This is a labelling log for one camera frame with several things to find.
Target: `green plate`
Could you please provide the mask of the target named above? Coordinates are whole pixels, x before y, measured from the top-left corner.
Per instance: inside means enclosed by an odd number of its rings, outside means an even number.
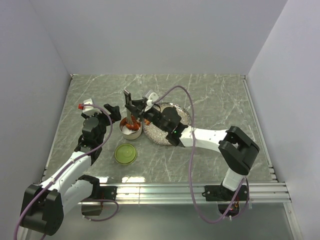
[[[133,145],[124,143],[115,149],[114,157],[119,164],[129,165],[136,160],[137,150]]]

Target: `cable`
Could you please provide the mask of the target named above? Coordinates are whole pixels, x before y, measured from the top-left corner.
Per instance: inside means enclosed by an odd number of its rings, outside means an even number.
[[[82,107],[94,107],[96,109],[99,109],[101,112],[103,112],[107,118],[109,119],[109,122],[110,122],[110,132],[108,134],[108,136],[106,137],[106,139],[99,145],[97,146],[96,148],[84,153],[84,154],[81,154],[80,156],[76,157],[74,159],[74,161],[71,161],[69,162],[66,166],[64,166],[63,169],[61,169],[61,171],[55,176],[55,179],[58,179],[60,178],[60,176],[72,165],[74,164],[76,161],[78,161],[79,159],[83,158],[84,156],[87,156],[91,153],[93,153],[94,151],[98,150],[99,148],[101,148],[110,138],[111,136],[111,133],[112,133],[112,129],[113,129],[113,123],[112,123],[112,119],[111,117],[109,116],[109,114],[107,113],[106,110],[104,110],[102,107],[100,106],[97,106],[97,105],[94,105],[94,104],[82,104],[81,105]],[[14,228],[14,233],[13,233],[13,239],[14,240],[18,240],[18,229],[19,229],[19,226],[20,226],[20,223],[22,222],[22,220],[24,219],[27,211],[31,208],[31,206],[38,200],[38,198],[46,191],[48,190],[53,184],[54,184],[54,181],[55,179],[53,179],[47,186],[45,186],[32,200],[31,202],[25,207],[25,209],[23,210],[23,212],[21,213],[20,217],[19,217],[19,220]]]
[[[85,219],[88,219],[89,221],[92,221],[92,222],[103,222],[103,221],[109,220],[109,219],[113,218],[119,210],[119,203],[117,203],[116,201],[113,201],[113,200],[109,200],[109,199],[88,199],[87,198],[87,199],[84,199],[83,202],[109,202],[109,203],[114,203],[116,205],[116,210],[114,211],[114,213],[111,216],[108,216],[106,218],[92,219],[90,217],[84,216]]]
[[[195,151],[196,151],[196,136],[195,136],[195,130],[194,130],[194,126],[195,126],[195,109],[194,109],[194,104],[193,104],[193,101],[191,99],[191,96],[190,96],[190,93],[188,92],[187,89],[185,89],[183,86],[181,85],[176,85],[176,86],[173,86],[172,88],[170,88],[163,96],[161,96],[160,98],[158,98],[156,101],[153,101],[152,103],[153,104],[156,104],[158,102],[160,102],[165,96],[167,96],[172,90],[176,89],[176,88],[180,88],[182,89],[186,95],[188,96],[189,98],[189,101],[190,101],[190,107],[191,107],[191,111],[192,111],[192,115],[191,115],[191,127],[192,127],[192,139],[193,139],[193,144],[192,144],[192,150],[191,150],[191,156],[190,156],[190,161],[189,161],[189,170],[188,170],[188,179],[189,179],[189,188],[190,188],[190,193],[191,193],[191,198],[192,198],[192,202],[193,202],[193,206],[196,210],[196,212],[198,213],[199,217],[204,220],[206,223],[209,223],[209,224],[216,224],[218,222],[220,222],[226,215],[227,213],[229,212],[229,209],[230,207],[232,206],[236,196],[238,195],[238,192],[242,186],[242,184],[244,183],[244,181],[246,181],[246,185],[247,185],[247,198],[246,198],[246,202],[245,202],[245,205],[242,209],[242,211],[240,211],[238,215],[240,215],[246,208],[247,208],[247,205],[248,205],[248,202],[249,202],[249,199],[250,199],[250,196],[249,196],[249,182],[247,180],[246,177],[244,177],[242,179],[242,181],[240,182],[238,188],[236,189],[232,199],[231,199],[231,202],[230,204],[228,205],[228,207],[226,208],[226,210],[224,211],[224,213],[217,219],[217,220],[210,220],[208,219],[207,217],[205,217],[201,210],[199,209],[197,203],[196,203],[196,199],[195,199],[195,194],[194,194],[194,189],[193,189],[193,186],[192,186],[192,162],[193,162],[193,159],[194,159],[194,154],[195,154]]]

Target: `wall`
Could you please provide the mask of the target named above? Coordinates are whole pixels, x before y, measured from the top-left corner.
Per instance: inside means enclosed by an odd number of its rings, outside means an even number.
[[[73,74],[247,74],[287,0],[30,0]]]
[[[29,1],[0,1],[0,233],[12,239],[25,189],[42,176],[70,75]]]
[[[248,75],[277,176],[306,240],[320,239],[320,2],[289,0]]]

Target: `marble tabletop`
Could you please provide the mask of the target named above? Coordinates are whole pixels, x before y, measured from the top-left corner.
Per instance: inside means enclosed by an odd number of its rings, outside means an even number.
[[[149,89],[162,96],[175,85],[182,85],[190,92],[197,128],[224,130],[232,125],[238,126],[260,146],[260,153],[248,176],[249,181],[272,180],[243,80],[240,75],[216,74],[74,75],[45,177],[50,177],[61,167],[77,145],[84,121],[78,104],[93,98],[99,106],[107,103],[119,105],[124,118],[124,89],[129,90],[135,100],[141,99]],[[191,113],[189,100],[181,89],[175,89],[163,101],[179,104]],[[115,160],[114,151],[123,143],[130,143],[137,150],[137,158],[132,164],[121,165]],[[143,133],[136,140],[126,140],[119,130],[119,122],[116,122],[100,157],[85,174],[102,178],[108,183],[187,182],[190,154],[189,147],[157,145]],[[194,182],[221,182],[227,169],[228,165],[218,152],[196,149],[192,170]]]

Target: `round tray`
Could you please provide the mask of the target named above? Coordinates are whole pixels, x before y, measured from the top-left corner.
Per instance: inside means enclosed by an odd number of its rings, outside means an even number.
[[[191,125],[191,116],[188,113],[188,111],[182,106],[175,103],[170,103],[170,102],[162,102],[162,103],[159,103],[158,105],[161,108],[161,112],[165,108],[175,107],[176,111],[178,112],[178,115],[181,117],[181,123],[185,125]],[[166,139],[166,136],[168,133],[160,130],[152,123],[147,125],[145,122],[142,122],[142,129],[145,135],[156,144],[159,144],[162,146],[172,146],[172,144],[169,143],[168,140]]]

